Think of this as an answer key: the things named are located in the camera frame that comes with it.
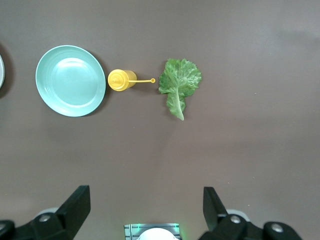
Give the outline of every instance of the silver screw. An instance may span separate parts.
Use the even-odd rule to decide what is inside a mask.
[[[277,233],[283,233],[284,229],[282,228],[282,226],[280,226],[279,224],[273,223],[271,225],[271,228],[273,231],[277,232]]]
[[[48,221],[50,218],[51,218],[50,215],[44,214],[39,218],[39,221],[43,223]]]
[[[235,216],[235,215],[233,215],[230,219],[231,219],[231,222],[233,222],[233,223],[235,223],[235,224],[241,223],[240,218],[237,217],[237,216]]]

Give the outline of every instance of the yellow bottle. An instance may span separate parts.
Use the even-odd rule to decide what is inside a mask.
[[[137,80],[137,76],[133,71],[116,69],[110,72],[108,76],[108,84],[115,91],[123,91],[131,88],[136,83],[155,83],[156,80]]]

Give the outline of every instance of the lettuce leaf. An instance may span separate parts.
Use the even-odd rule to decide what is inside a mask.
[[[201,72],[193,62],[186,59],[168,59],[159,78],[159,92],[168,94],[166,105],[173,115],[181,120],[185,119],[185,97],[194,94],[201,80]]]

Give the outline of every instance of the plate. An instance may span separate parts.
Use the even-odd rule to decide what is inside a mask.
[[[43,101],[54,111],[69,117],[93,112],[106,92],[104,71],[88,51],[62,45],[40,59],[35,82]]]
[[[4,83],[5,80],[5,65],[4,61],[1,58],[0,55],[0,88],[2,87],[2,84]]]

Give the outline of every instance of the table surface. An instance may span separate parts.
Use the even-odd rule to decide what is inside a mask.
[[[0,219],[22,225],[90,185],[76,240],[124,239],[123,225],[207,226],[203,187],[254,224],[280,221],[303,239],[320,223],[320,2],[317,0],[2,0]],[[41,99],[35,71],[59,45],[86,49],[105,75],[140,83],[83,117]],[[172,116],[159,76],[186,58],[202,82]]]

